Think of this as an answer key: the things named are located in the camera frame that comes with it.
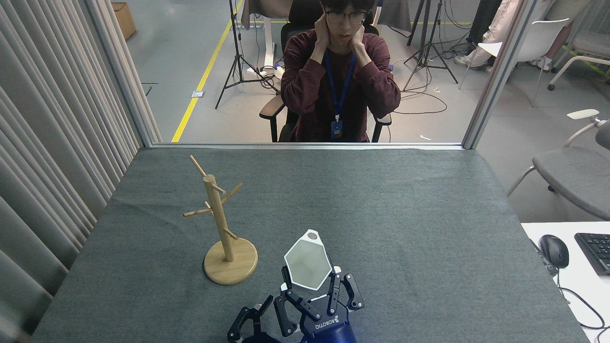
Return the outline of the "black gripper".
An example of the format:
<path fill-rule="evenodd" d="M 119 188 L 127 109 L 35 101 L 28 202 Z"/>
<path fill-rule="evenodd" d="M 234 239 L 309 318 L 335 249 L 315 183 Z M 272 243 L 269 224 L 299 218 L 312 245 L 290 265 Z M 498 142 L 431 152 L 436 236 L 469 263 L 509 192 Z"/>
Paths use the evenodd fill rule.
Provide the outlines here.
<path fill-rule="evenodd" d="M 296 322 L 288 318 L 285 310 L 285 302 L 290 302 L 301 314 L 304 314 L 312 321 L 317 322 L 322 319 L 322 315 L 314 306 L 303 299 L 296 291 L 292 289 L 291 276 L 287 266 L 281 269 L 284 283 L 282 284 L 280 295 L 274 300 L 274 308 L 276 311 L 277 321 L 283 337 L 291 336 L 296 332 L 298 325 Z M 266 312 L 270 304 L 273 302 L 273 295 L 268 295 L 263 304 L 255 304 L 253 307 L 242 307 L 229 331 L 227 332 L 227 341 L 229 343 L 280 343 L 280 340 L 270 336 L 268 333 L 263 333 L 261 329 L 261 318 Z M 250 337 L 242 335 L 241 330 L 247 321 L 252 321 L 253 334 Z"/>
<path fill-rule="evenodd" d="M 356 337 L 348 319 L 348 310 L 356 311 L 364 307 L 357 283 L 352 273 L 345 276 L 341 272 L 331 272 L 329 297 L 318 297 L 307 303 L 321 314 L 321 319 L 313 321 L 302 314 L 299 328 L 303 333 L 302 343 L 356 343 Z M 347 305 L 338 301 L 340 285 L 344 285 L 348 293 Z"/>

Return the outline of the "person's left hand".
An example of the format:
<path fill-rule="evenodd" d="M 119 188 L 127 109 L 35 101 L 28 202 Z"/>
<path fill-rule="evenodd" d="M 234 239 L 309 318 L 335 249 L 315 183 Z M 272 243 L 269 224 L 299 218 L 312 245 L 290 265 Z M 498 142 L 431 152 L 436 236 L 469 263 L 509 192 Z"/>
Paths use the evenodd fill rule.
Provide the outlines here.
<path fill-rule="evenodd" d="M 354 32 L 351 39 L 351 48 L 355 55 L 362 55 L 366 53 L 366 47 L 363 43 L 365 34 L 365 28 L 363 25 L 358 26 L 358 29 Z"/>

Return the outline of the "person's right hand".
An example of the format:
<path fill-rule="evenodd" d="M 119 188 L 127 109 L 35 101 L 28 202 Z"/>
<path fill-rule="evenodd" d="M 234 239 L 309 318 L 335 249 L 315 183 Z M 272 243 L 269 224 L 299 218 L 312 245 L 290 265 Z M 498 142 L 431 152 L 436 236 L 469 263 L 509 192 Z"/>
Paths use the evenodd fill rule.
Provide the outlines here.
<path fill-rule="evenodd" d="M 323 53 L 329 45 L 329 30 L 326 21 L 326 13 L 324 11 L 321 17 L 315 22 L 315 33 L 315 48 Z"/>

